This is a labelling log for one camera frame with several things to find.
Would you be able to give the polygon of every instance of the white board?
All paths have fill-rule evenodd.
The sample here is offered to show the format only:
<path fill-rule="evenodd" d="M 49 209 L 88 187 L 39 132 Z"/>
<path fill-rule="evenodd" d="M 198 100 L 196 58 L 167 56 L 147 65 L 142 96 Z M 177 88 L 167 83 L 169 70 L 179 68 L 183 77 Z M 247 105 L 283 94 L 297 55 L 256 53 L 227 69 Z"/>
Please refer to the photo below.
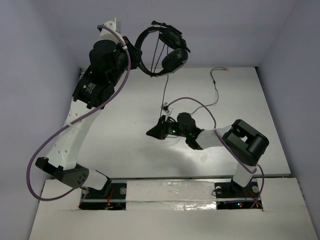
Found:
<path fill-rule="evenodd" d="M 209 107 L 218 128 L 243 119 L 270 141 L 260 159 L 267 176 L 288 176 L 287 164 L 257 73 L 253 67 L 214 71 L 219 102 Z M 146 136 L 160 116 L 166 76 L 131 71 L 127 84 L 93 123 L 79 155 L 79 163 L 112 178 L 232 176 L 237 162 L 223 147 L 192 150 L 182 138 L 158 140 Z M 210 68 L 182 68 L 169 76 L 165 102 L 192 97 L 204 104 L 216 99 Z M 181 100 L 172 117 L 199 105 Z M 205 109 L 193 115 L 199 128 L 212 129 Z"/>
<path fill-rule="evenodd" d="M 132 192 L 139 190 L 135 184 L 130 186 Z M 156 184 L 151 184 L 149 188 L 155 187 Z M 67 190 L 57 180 L 47 180 L 42 196 L 54 197 Z M 190 200 L 196 192 L 190 191 Z M 142 201 L 141 196 L 137 194 L 135 199 Z M 30 240 L 317 240 L 294 178 L 265 180 L 261 195 L 264 211 L 158 210 L 149 205 L 139 210 L 80 210 L 79 200 L 80 189 L 77 189 L 60 200 L 40 202 Z"/>

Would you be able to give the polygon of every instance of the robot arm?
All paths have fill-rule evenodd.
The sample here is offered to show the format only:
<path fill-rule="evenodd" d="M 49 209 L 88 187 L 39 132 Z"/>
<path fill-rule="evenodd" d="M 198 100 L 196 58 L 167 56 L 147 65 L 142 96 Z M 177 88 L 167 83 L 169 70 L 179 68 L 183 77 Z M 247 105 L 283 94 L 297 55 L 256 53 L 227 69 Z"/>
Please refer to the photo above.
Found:
<path fill-rule="evenodd" d="M 243 120 L 236 120 L 231 126 L 213 130 L 200 129 L 189 113 L 171 118 L 170 111 L 159 118 L 155 127 L 146 134 L 164 140 L 168 135 L 185 138 L 185 143 L 194 150 L 211 147 L 227 147 L 239 161 L 231 180 L 234 188 L 245 189 L 250 183 L 260 157 L 269 145 L 269 140 Z"/>
<path fill-rule="evenodd" d="M 109 21 L 104 25 L 114 31 L 117 29 L 116 21 Z M 128 58 L 116 37 L 105 29 L 99 30 L 102 40 L 96 42 L 90 51 L 90 66 L 72 94 L 70 111 L 64 123 L 64 127 L 69 127 L 59 134 L 47 156 L 39 157 L 35 165 L 73 189 L 87 187 L 98 198 L 104 198 L 109 194 L 111 179 L 101 172 L 77 164 L 81 146 L 101 109 L 87 117 L 82 116 L 115 93 L 115 86 L 128 67 Z M 130 69 L 137 68 L 141 51 L 125 36 L 118 36 L 126 43 L 129 51 Z"/>

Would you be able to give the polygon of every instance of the headphones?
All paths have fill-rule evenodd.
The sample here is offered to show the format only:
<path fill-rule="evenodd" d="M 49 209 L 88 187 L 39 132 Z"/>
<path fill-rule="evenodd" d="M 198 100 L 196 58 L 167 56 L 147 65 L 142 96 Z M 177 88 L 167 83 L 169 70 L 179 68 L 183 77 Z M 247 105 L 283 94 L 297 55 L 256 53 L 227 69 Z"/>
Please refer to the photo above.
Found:
<path fill-rule="evenodd" d="M 139 64 L 139 68 L 145 74 L 148 74 L 151 77 L 164 76 L 174 73 L 187 62 L 188 52 L 190 53 L 190 49 L 187 47 L 186 41 L 182 38 L 182 32 L 165 23 L 152 21 L 151 25 L 151 27 L 148 27 L 139 35 L 134 46 L 141 50 L 142 43 L 146 37 L 151 33 L 159 31 L 159 39 L 169 48 L 172 48 L 173 51 L 165 56 L 165 58 L 162 60 L 161 65 L 163 70 L 160 72 L 151 72 L 146 68 L 142 59 Z"/>

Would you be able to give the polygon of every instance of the red wire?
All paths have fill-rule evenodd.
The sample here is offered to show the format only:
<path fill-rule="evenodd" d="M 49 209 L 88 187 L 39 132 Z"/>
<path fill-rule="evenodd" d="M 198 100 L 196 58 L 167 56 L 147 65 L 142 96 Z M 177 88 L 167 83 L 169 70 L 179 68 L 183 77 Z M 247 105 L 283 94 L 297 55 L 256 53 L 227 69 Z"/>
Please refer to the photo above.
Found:
<path fill-rule="evenodd" d="M 253 196 L 254 200 L 256 200 L 256 195 L 254 195 L 253 192 L 250 190 L 248 192 Z"/>
<path fill-rule="evenodd" d="M 111 190 L 111 193 L 110 193 L 110 196 L 108 197 L 108 200 L 106 201 L 106 206 L 105 207 L 108 207 L 110 206 L 110 200 L 112 198 L 112 194 L 114 194 L 114 189 Z"/>

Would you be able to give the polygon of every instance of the gray wall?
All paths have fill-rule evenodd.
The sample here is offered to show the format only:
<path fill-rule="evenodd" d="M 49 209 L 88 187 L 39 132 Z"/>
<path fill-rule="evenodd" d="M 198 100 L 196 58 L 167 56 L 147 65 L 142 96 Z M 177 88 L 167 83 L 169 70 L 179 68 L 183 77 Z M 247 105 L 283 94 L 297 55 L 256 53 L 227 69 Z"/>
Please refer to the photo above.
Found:
<path fill-rule="evenodd" d="M 135 43 L 152 20 L 183 32 L 191 54 L 188 66 L 258 66 L 296 0 L 33 0 L 58 25 L 79 66 L 89 63 L 96 26 L 112 17 Z M 142 46 L 150 64 L 157 34 Z"/>
<path fill-rule="evenodd" d="M 320 1 L 298 0 L 258 68 L 292 175 L 320 237 Z"/>
<path fill-rule="evenodd" d="M 78 69 L 28 1 L 1 0 L 0 29 L 0 239 L 23 240 L 38 206 L 26 185 L 28 160 L 63 124 Z M 32 170 L 38 193 L 44 178 Z"/>

